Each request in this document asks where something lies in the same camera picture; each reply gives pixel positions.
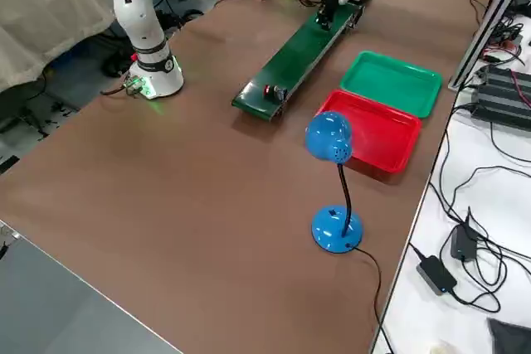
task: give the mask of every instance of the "green conveyor belt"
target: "green conveyor belt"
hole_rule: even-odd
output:
[[[288,100],[343,29],[352,20],[357,21],[356,17],[362,11],[362,7],[353,4],[340,6],[330,31],[323,30],[315,22],[316,14],[310,16],[258,72],[258,75],[238,93],[232,100],[232,105],[262,119],[271,120],[283,104],[265,99],[264,87],[276,85],[287,89],[286,100]]]

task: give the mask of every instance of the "table surface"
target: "table surface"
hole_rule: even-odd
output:
[[[295,0],[221,3],[171,42],[182,92],[98,98],[0,181],[0,218],[185,352],[366,352],[376,270],[335,256],[309,224],[340,203],[304,128],[360,51],[453,73],[475,29],[468,0],[373,0],[283,119],[231,99],[311,13]],[[348,170],[361,247],[392,282],[455,96],[443,89],[407,170]]]
[[[525,65],[512,61],[505,66],[518,72],[530,73],[531,47],[528,43],[531,40],[531,18],[517,17],[514,23],[520,22],[524,24],[523,50],[520,58]],[[491,54],[501,60],[509,58],[509,55],[501,51]],[[478,61],[473,70],[479,69],[484,64]],[[474,80],[471,83],[479,84],[479,81]],[[457,104],[469,103],[470,95],[470,90],[464,90]],[[528,163],[516,162],[499,153],[490,141],[489,124],[471,119],[468,112],[459,111],[452,117],[448,124],[448,135],[451,150],[442,181],[445,196],[450,200],[454,188],[468,179],[477,167],[502,165],[526,173],[531,172],[531,165]],[[530,132],[495,124],[494,139],[504,151],[520,158],[531,158]],[[439,171],[446,154],[447,149],[444,144],[431,177],[437,189]],[[479,172],[470,184],[459,191],[455,209],[464,218],[470,206],[475,218],[487,229],[492,240],[531,256],[530,187],[531,182],[528,178],[511,172],[500,170]],[[454,225],[443,212],[434,191],[428,189],[412,231],[411,242],[424,255],[438,255],[442,243]],[[466,275],[460,263],[450,257],[450,245],[446,247],[443,259],[458,281],[456,292],[462,298],[471,300],[482,293]],[[490,261],[488,255],[483,255],[482,259],[480,262],[487,273],[486,278],[494,280],[494,268],[485,263],[486,260]],[[529,268],[530,264],[524,260],[523,262]],[[531,327],[531,314],[529,311],[522,311],[523,308],[531,308],[530,280],[514,262],[507,262],[508,278],[504,287],[496,294],[501,303],[501,311],[496,314],[466,308],[449,295],[437,297],[416,272],[418,263],[417,256],[409,249],[387,308],[385,329],[396,352],[426,354],[434,346],[446,345],[454,350],[452,354],[485,354],[492,351],[492,340],[487,326],[488,317]],[[469,265],[468,268],[476,278],[479,278],[475,267]],[[494,308],[494,301],[491,298],[483,298],[478,304]],[[387,354],[387,352],[387,345],[382,337],[379,337],[373,353]]]

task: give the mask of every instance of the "floor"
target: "floor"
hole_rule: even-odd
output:
[[[169,0],[169,3],[177,14],[182,15],[192,8],[206,12],[213,7],[215,1]],[[159,8],[169,12],[165,2]],[[124,35],[117,23],[113,24],[112,29],[117,34]],[[14,128],[5,129],[13,121],[12,111],[23,105],[27,106],[36,115],[42,129],[53,134],[68,118],[75,116],[77,110],[113,84],[114,79],[100,72],[101,62],[113,51],[104,41],[89,38],[51,63],[46,73],[45,94],[30,99],[40,92],[44,85],[42,79],[23,85],[22,90],[18,87],[0,93],[0,174],[11,165],[9,160],[12,156],[22,158],[43,140],[43,134],[20,120],[15,120],[17,125]]]
[[[215,1],[169,0],[178,14],[191,8],[206,12]],[[113,30],[123,34],[117,26]],[[38,95],[43,80],[2,92],[0,132],[13,121],[12,110],[26,106],[39,119],[43,130],[53,134],[76,116],[77,109],[113,84],[114,79],[100,72],[102,60],[112,51],[99,39],[87,39],[51,64],[46,73],[45,94]],[[43,140],[35,128],[18,122],[0,133],[0,174],[9,166],[6,161],[10,157],[23,158]],[[0,245],[3,241],[10,245],[0,261],[2,354],[176,352],[29,241],[13,240],[12,231],[2,226],[1,221],[0,226]]]

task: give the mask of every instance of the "green board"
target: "green board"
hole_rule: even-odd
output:
[[[351,22],[356,22],[363,8],[353,4],[340,6],[334,15],[330,31],[315,22],[317,14],[282,46],[247,85],[232,100],[232,105],[271,120],[284,106],[264,98],[266,85],[287,90],[286,100],[297,90],[304,78],[314,69],[323,54],[334,44],[341,32]]]
[[[442,76],[372,51],[362,51],[341,79],[341,89],[419,118],[431,112]]]

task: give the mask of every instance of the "lamp base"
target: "lamp base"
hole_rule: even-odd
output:
[[[341,236],[347,208],[345,206],[326,206],[312,221],[312,235],[321,248],[331,253],[345,253],[358,246],[362,240],[363,227],[356,213],[350,215],[347,234]]]

